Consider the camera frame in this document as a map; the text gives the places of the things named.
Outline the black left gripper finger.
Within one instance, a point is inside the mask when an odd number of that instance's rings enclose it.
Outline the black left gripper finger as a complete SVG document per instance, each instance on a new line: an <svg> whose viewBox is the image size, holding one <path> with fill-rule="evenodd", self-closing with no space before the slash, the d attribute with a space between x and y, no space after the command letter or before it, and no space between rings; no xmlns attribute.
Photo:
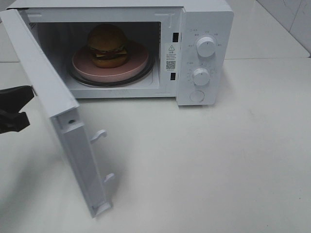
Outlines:
<svg viewBox="0 0 311 233"><path fill-rule="evenodd" d="M0 111L0 132L20 132L30 125L25 112L8 113L4 110Z"/></svg>
<svg viewBox="0 0 311 233"><path fill-rule="evenodd" d="M18 113L34 97L31 86L22 85L0 91L0 109L8 113Z"/></svg>

